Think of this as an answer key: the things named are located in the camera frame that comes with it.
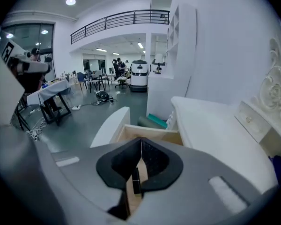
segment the balcony railing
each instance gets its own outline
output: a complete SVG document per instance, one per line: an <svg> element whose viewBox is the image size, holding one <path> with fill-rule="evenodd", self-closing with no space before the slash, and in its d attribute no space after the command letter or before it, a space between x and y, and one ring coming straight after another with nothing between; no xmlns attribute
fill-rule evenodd
<svg viewBox="0 0 281 225"><path fill-rule="evenodd" d="M137 10L118 13L94 21L71 34L71 44L97 32L130 24L170 23L170 12L165 10Z"/></svg>

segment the white robot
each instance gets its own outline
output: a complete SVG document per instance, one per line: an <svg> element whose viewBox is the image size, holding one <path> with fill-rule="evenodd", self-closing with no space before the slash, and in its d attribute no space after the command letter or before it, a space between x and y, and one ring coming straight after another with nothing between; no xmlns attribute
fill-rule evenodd
<svg viewBox="0 0 281 225"><path fill-rule="evenodd" d="M130 91L147 92L148 65L146 61L136 60L131 65Z"/></svg>

